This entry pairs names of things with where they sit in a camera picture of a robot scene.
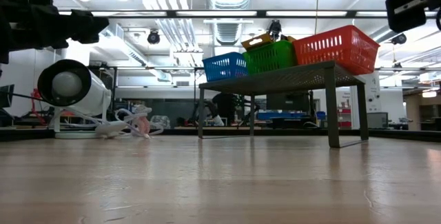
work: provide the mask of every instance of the gray table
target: gray table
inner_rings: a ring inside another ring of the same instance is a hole
[[[340,143],[338,136],[338,116],[336,88],[357,86],[358,112],[360,116],[360,141]],[[251,97],[251,113],[254,113],[254,97],[264,94],[295,92],[301,90],[326,89],[326,106],[329,146],[334,148],[347,147],[369,140],[367,129],[365,81],[361,77],[350,74],[334,61],[326,61],[313,65],[299,65],[292,68],[274,70],[239,79],[225,79],[199,85],[199,123],[203,123],[204,91],[241,94]],[[199,138],[203,138],[203,126],[198,127]],[[250,118],[250,135],[254,135],[254,115]]]

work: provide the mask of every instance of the white lamp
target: white lamp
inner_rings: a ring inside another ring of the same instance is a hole
[[[121,121],[106,121],[112,92],[81,62],[71,59],[57,61],[41,73],[38,89],[43,100],[58,107],[54,116],[56,138],[88,139],[111,136],[127,126]],[[92,116],[102,114],[101,123],[96,121],[96,132],[62,132],[60,113],[63,109],[92,120],[96,120]]]

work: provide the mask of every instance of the shelf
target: shelf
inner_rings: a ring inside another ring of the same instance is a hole
[[[325,69],[327,68],[335,68],[336,87],[365,83],[364,79],[351,75],[337,65],[335,61],[326,61],[312,65],[298,65],[238,79],[202,83],[199,88],[247,96],[324,89]]]

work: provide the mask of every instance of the camera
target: camera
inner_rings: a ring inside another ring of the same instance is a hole
[[[397,44],[402,45],[402,44],[406,43],[406,41],[407,41],[406,35],[405,34],[400,34],[400,35],[392,38],[391,43],[394,44],[394,45],[397,45]]]
[[[161,39],[159,38],[158,30],[150,30],[150,34],[149,37],[147,38],[147,41],[152,45],[159,43]]]
[[[53,0],[0,0],[0,63],[9,63],[9,52],[67,48],[69,38],[96,43],[108,25],[107,18],[89,11],[59,14]]]

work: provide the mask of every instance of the green basket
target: green basket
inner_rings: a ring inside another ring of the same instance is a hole
[[[248,74],[258,74],[298,65],[294,47],[289,41],[277,41],[243,54]]]

